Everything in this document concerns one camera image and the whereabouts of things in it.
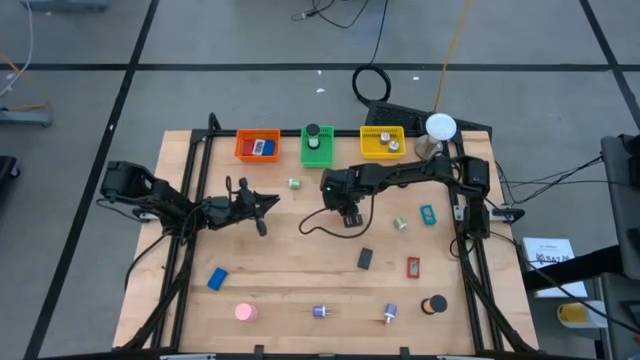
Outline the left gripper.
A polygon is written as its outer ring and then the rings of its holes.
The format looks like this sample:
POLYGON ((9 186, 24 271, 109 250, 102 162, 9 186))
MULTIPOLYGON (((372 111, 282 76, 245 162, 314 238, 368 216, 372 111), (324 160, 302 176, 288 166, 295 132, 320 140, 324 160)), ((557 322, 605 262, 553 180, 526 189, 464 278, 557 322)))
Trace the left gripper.
POLYGON ((219 230, 224 227, 240 223, 244 220, 254 220, 256 229, 260 236, 266 235, 266 223, 264 214, 266 214, 279 201, 278 195, 262 195, 252 192, 248 188, 248 181, 241 178, 239 182, 240 188, 237 191, 232 190, 232 180, 230 177, 225 178, 225 188, 227 195, 231 201, 229 213, 225 217, 216 217, 216 212, 208 213, 204 206, 206 199, 203 200, 203 219, 204 225, 209 230, 219 230))

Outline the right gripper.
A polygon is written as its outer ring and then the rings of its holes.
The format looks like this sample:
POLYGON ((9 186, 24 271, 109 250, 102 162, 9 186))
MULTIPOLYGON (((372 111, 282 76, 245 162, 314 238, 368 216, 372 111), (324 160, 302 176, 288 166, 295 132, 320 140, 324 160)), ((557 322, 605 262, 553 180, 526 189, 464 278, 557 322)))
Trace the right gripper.
MULTIPOLYGON (((330 211, 338 211, 340 214, 357 214, 357 203, 366 196, 373 194, 371 185, 359 183, 359 170, 325 169, 321 176, 320 191, 324 206, 330 211)), ((351 227, 351 217, 343 217, 344 226, 351 227)), ((361 225, 361 215, 354 215, 354 226, 361 225)))

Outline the orange plastic basket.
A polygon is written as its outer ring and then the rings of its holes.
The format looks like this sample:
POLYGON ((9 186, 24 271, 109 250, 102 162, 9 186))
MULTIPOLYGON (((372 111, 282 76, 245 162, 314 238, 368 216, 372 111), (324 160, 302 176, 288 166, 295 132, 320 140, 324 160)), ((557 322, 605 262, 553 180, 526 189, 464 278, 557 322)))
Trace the orange plastic basket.
POLYGON ((280 135, 281 131, 275 128, 266 129, 239 129, 236 131, 235 157, 245 163, 267 163, 277 162, 279 160, 280 151, 280 135), (275 153, 273 156, 243 156, 242 147, 245 139, 264 139, 274 140, 276 142, 275 153))

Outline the green plastic basket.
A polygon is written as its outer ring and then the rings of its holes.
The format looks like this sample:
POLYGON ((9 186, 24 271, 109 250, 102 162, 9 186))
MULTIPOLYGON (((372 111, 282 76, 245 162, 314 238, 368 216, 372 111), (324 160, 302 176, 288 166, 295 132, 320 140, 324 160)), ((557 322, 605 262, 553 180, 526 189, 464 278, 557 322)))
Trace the green plastic basket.
POLYGON ((330 167, 333 163, 334 155, 334 128, 332 126, 320 126, 320 146, 315 150, 307 147, 305 128, 306 126, 301 129, 301 164, 308 168, 330 167))

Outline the yellow plastic basket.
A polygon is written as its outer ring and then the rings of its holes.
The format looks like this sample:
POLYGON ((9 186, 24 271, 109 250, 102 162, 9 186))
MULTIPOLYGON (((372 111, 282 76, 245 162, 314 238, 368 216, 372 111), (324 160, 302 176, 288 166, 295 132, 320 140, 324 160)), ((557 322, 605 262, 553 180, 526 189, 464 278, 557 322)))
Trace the yellow plastic basket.
POLYGON ((404 128, 400 126, 361 126, 360 127, 360 150, 361 155, 366 160, 395 160, 403 157, 406 153, 406 142, 404 128), (391 141, 400 144, 398 152, 390 152, 388 144, 380 142, 380 134, 387 132, 391 136, 391 141))

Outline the orange sand hourglass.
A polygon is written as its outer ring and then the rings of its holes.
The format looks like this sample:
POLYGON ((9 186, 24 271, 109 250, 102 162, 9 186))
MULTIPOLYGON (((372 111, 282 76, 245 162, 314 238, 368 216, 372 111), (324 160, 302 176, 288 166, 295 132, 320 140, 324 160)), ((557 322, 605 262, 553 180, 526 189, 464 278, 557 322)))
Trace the orange sand hourglass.
POLYGON ((420 308, 427 315, 443 313, 448 308, 448 302, 442 295, 433 295, 422 300, 420 308))

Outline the black perforated panel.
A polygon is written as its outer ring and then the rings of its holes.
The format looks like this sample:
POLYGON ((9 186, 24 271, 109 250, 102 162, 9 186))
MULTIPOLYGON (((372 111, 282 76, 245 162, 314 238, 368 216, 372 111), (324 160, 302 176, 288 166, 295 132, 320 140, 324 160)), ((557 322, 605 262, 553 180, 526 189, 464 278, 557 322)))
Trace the black perforated panel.
MULTIPOLYGON (((425 112, 413 108, 403 107, 382 101, 372 101, 368 107, 366 116, 366 126, 401 126, 405 131, 420 132, 426 131, 426 121, 433 112, 425 112)), ((492 127, 479 123, 474 123, 455 118, 457 132, 453 139, 458 141, 462 138, 463 131, 480 131, 492 135, 492 127)))

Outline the white mushroom table lamp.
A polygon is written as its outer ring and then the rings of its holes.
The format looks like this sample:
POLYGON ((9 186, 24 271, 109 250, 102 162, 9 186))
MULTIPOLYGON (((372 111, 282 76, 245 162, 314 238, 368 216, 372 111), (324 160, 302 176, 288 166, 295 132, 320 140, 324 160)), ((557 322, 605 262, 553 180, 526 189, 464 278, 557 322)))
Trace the white mushroom table lamp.
POLYGON ((446 143, 457 132, 455 120, 444 113, 434 113, 425 121, 426 133, 421 135, 414 144, 414 152, 423 160, 430 160, 442 153, 446 143))

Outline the white paper booklet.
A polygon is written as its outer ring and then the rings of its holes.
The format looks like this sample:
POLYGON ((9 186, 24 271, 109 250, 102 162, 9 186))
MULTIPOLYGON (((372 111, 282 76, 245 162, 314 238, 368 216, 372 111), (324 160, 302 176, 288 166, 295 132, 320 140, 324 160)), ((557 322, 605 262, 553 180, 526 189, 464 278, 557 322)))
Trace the white paper booklet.
MULTIPOLYGON (((527 260, 536 269, 565 262, 575 256, 569 239, 524 237, 522 244, 527 260)), ((583 281, 569 283, 563 285, 562 288, 576 298, 586 299, 588 297, 583 281)), ((559 288, 549 288, 534 291, 534 297, 545 299, 567 298, 568 296, 559 288)))

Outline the black metal beam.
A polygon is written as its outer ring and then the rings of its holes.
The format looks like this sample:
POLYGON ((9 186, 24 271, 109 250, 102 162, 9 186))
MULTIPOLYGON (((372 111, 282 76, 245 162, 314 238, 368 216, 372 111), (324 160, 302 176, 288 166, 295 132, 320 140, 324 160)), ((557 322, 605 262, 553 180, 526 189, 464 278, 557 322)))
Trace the black metal beam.
POLYGON ((537 291, 559 285, 599 277, 604 273, 622 275, 624 273, 620 247, 603 248, 586 255, 532 269, 523 273, 525 289, 537 291))

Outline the yellow plastic container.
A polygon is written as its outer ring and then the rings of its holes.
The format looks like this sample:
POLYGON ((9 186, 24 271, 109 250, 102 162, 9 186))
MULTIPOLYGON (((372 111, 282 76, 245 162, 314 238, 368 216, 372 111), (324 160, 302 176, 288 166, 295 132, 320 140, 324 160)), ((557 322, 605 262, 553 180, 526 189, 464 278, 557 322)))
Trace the yellow plastic container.
POLYGON ((574 302, 559 305, 556 316, 563 326, 571 329, 607 328, 607 319, 598 312, 606 313, 602 301, 574 302))

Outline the grey floor bar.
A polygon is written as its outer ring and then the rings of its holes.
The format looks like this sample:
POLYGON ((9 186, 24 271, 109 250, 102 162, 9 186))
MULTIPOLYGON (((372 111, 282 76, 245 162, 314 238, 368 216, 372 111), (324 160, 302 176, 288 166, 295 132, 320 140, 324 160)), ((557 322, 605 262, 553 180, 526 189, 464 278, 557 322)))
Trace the grey floor bar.
POLYGON ((47 112, 0 110, 0 124, 49 127, 53 124, 53 120, 47 112))

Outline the grey equipment cabinet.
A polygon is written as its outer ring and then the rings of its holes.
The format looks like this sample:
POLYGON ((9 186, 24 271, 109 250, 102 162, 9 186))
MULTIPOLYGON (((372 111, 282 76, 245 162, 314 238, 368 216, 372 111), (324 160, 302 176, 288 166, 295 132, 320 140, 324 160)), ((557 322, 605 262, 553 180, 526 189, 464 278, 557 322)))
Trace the grey equipment cabinet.
POLYGON ((624 274, 640 280, 640 134, 601 139, 624 274))
POLYGON ((610 319, 604 336, 606 360, 640 360, 640 280, 604 273, 599 295, 610 319))

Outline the grey floor plate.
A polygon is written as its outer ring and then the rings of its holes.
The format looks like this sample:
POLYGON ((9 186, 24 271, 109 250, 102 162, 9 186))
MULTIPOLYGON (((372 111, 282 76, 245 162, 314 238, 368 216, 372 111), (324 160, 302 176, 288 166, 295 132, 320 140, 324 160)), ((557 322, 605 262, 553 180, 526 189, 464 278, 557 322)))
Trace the grey floor plate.
POLYGON ((25 8, 38 12, 104 12, 111 0, 19 0, 25 8))

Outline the black metal table frame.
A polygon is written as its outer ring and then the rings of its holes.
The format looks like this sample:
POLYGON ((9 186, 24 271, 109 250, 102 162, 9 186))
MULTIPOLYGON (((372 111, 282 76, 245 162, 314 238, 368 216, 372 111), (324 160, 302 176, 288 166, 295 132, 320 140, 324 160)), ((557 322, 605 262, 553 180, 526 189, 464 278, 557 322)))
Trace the black metal table frame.
POLYGON ((244 163, 235 157, 235 134, 225 130, 213 140, 205 182, 192 182, 191 194, 225 193, 225 178, 246 178, 252 189, 277 194, 279 203, 266 215, 268 233, 260 236, 251 221, 220 231, 202 232, 187 290, 182 331, 165 330, 163 345, 182 352, 304 355, 471 354, 475 343, 461 268, 449 252, 455 225, 444 185, 429 182, 391 188, 360 205, 364 225, 343 226, 340 216, 324 210, 321 172, 299 160, 297 131, 281 137, 273 163, 244 163), (288 180, 302 186, 291 190, 288 180), (424 224, 420 207, 431 205, 437 223, 424 224), (404 217, 408 229, 393 224, 404 217), (359 269, 361 249, 373 250, 368 270, 359 269), (420 258, 420 277, 407 277, 407 258, 420 258), (207 287, 217 268, 228 271, 219 291, 207 287), (427 315, 423 299, 442 295, 443 313, 427 315), (249 303, 258 309, 252 322, 236 319, 234 309, 249 303), (386 324, 388 303, 398 307, 386 324), (330 314, 314 318, 312 307, 330 314))

